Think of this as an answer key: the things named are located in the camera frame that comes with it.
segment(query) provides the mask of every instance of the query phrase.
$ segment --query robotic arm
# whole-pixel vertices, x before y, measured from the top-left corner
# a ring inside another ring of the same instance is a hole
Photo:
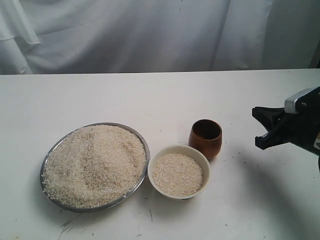
[[[252,109],[252,116],[268,131],[255,137],[258,148],[292,143],[320,156],[320,87],[294,94],[282,108],[257,106]]]

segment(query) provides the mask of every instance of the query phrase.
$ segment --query rice pile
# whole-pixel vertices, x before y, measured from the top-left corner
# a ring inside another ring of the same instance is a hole
[[[196,193],[203,185],[203,170],[191,157],[167,154],[155,163],[154,183],[166,194],[177,197]]]
[[[111,125],[83,127],[48,157],[44,192],[70,207],[99,207],[125,196],[145,164],[145,149],[133,133]]]

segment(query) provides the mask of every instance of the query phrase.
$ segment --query metal plate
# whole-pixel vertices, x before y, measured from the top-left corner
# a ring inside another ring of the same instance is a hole
[[[48,157],[50,156],[50,154],[70,135],[72,134],[74,131],[78,130],[74,130],[72,132],[70,132],[69,134],[67,134],[66,136],[64,136],[63,138],[61,138],[51,149],[50,151],[47,153],[47,155],[45,156],[44,160],[43,160],[43,163],[42,163],[42,166],[41,166],[41,170],[40,170],[40,184],[41,184],[41,188],[42,188],[42,192],[45,194],[45,196],[51,201],[53,202],[54,204],[56,204],[57,206],[59,206],[60,208],[64,209],[64,210],[67,210],[67,211],[71,211],[71,212],[75,212],[75,213],[92,213],[92,212],[97,212],[97,211],[101,211],[103,209],[108,209],[108,208],[111,208],[119,203],[121,203],[123,200],[127,199],[131,194],[133,194],[137,189],[138,187],[141,185],[141,183],[143,182],[145,176],[147,175],[147,169],[148,169],[148,164],[149,164],[149,160],[150,160],[150,152],[149,152],[149,148],[148,148],[148,145],[147,145],[147,142],[145,141],[145,139],[137,132],[135,131],[134,129],[126,126],[126,125],[122,125],[122,124],[119,124],[119,123],[114,123],[114,122],[101,122],[101,123],[94,123],[94,124],[90,124],[90,125],[87,125],[87,126],[83,126],[82,128],[85,128],[85,127],[89,127],[89,126],[98,126],[98,125],[110,125],[110,126],[117,126],[117,127],[120,127],[120,128],[123,128],[131,133],[133,133],[134,135],[136,135],[138,137],[138,139],[141,141],[143,147],[144,147],[144,151],[145,151],[145,158],[146,158],[146,162],[145,162],[145,166],[144,166],[144,169],[143,169],[143,173],[139,179],[139,181],[136,183],[136,185],[134,186],[134,188],[132,188],[129,192],[127,192],[124,196],[121,196],[119,197],[117,200],[115,201],[112,201],[108,204],[105,204],[105,205],[101,205],[101,206],[98,206],[98,207],[93,207],[93,208],[76,208],[76,207],[71,207],[71,206],[68,206],[68,205],[64,205],[62,203],[60,203],[59,201],[56,201],[56,200],[52,200],[48,197],[48,195],[44,192],[44,188],[45,188],[45,185],[43,184],[43,181],[44,181],[44,178],[42,177],[43,173],[44,173],[44,170],[45,170],[45,166],[46,166],[46,163],[48,161]]]

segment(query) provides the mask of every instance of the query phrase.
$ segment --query rice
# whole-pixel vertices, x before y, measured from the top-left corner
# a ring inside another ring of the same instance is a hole
[[[203,185],[203,170],[191,157],[166,154],[155,163],[152,178],[166,194],[185,197],[196,193]]]
[[[126,196],[141,178],[146,152],[136,135],[118,126],[82,127],[49,155],[47,196],[73,208],[95,208]]]

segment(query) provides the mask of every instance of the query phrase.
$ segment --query bowl rim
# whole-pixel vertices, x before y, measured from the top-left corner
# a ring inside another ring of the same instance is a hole
[[[166,149],[169,149],[169,148],[186,148],[186,149],[190,149],[192,151],[194,151],[195,153],[197,153],[203,160],[205,160],[206,162],[206,166],[207,166],[207,169],[208,169],[208,178],[207,178],[207,181],[203,183],[202,187],[196,191],[195,193],[191,194],[191,195],[187,195],[187,196],[174,196],[174,195],[170,195],[170,194],[167,194],[165,193],[164,191],[162,191],[161,189],[158,188],[158,186],[156,185],[156,183],[154,182],[154,178],[152,176],[152,174],[149,174],[151,172],[151,162],[152,161],[155,161],[155,156],[158,155],[159,153],[161,153],[162,151],[166,150]],[[191,147],[191,146],[188,146],[188,145],[183,145],[183,144],[173,144],[173,145],[169,145],[169,146],[166,146],[166,147],[163,147],[161,148],[159,151],[157,151],[153,156],[152,158],[150,159],[149,161],[149,164],[148,164],[148,168],[147,168],[147,172],[148,172],[148,178],[150,180],[150,183],[151,185],[155,188],[155,190],[157,190],[159,193],[161,193],[162,195],[168,197],[168,198],[171,198],[171,199],[177,199],[177,200],[187,200],[187,199],[190,199],[190,198],[193,198],[197,195],[199,195],[203,190],[205,190],[205,188],[207,187],[208,183],[209,183],[209,180],[210,180],[210,177],[211,177],[211,169],[210,169],[210,164],[209,164],[209,161],[207,160],[207,158],[200,152],[198,151],[197,149]]]
[[[142,143],[142,146],[144,148],[144,152],[145,152],[145,165],[144,165],[144,169],[143,169],[143,172],[141,174],[141,177],[140,179],[138,180],[138,182],[135,184],[135,186],[129,191],[127,192],[126,194],[124,194],[123,196],[119,197],[118,199],[110,202],[110,203],[107,203],[107,204],[104,204],[104,205],[100,205],[100,206],[97,206],[97,207],[92,207],[92,208],[78,208],[78,207],[71,207],[71,206],[68,206],[68,205],[65,205],[65,204],[62,204],[61,202],[59,201],[56,201],[56,200],[53,200],[53,199],[50,199],[47,195],[46,192],[44,192],[44,188],[46,188],[46,186],[43,184],[43,181],[44,181],[44,177],[42,176],[44,174],[44,170],[45,170],[45,166],[46,166],[46,163],[48,161],[48,158],[50,156],[50,154],[65,140],[67,139],[67,137],[72,134],[73,132],[81,129],[81,128],[85,128],[85,127],[91,127],[91,126],[99,126],[99,125],[108,125],[108,126],[116,126],[116,127],[120,127],[120,128],[123,128],[129,132],[131,132],[132,134],[134,134],[139,140],[140,142]],[[148,147],[148,144],[146,142],[146,140],[142,137],[142,135],[140,133],[138,133],[136,130],[134,130],[133,128],[129,127],[129,126],[126,126],[126,125],[123,125],[123,124],[120,124],[120,123],[116,123],[116,122],[98,122],[98,123],[93,123],[93,124],[89,124],[89,125],[86,125],[86,126],[82,126],[82,127],[79,127],[71,132],[69,132],[67,135],[65,135],[63,138],[61,138],[56,144],[53,145],[53,147],[49,150],[49,152],[46,154],[43,162],[42,162],[42,165],[41,165],[41,169],[40,169],[40,185],[41,185],[41,188],[42,188],[42,192],[44,193],[44,195],[46,196],[46,198],[48,200],[50,200],[52,203],[54,203],[55,205],[59,206],[60,208],[64,209],[64,210],[67,210],[67,211],[70,211],[70,212],[74,212],[74,213],[92,213],[92,212],[97,212],[97,211],[101,211],[101,210],[104,210],[104,209],[108,209],[108,208],[111,208],[111,207],[114,207],[116,205],[118,205],[119,203],[121,203],[122,201],[124,201],[125,199],[127,199],[128,197],[130,197],[138,188],[139,186],[142,184],[143,180],[145,179],[146,175],[147,175],[147,170],[148,170],[148,165],[149,165],[149,161],[150,161],[150,151],[149,151],[149,147]]]

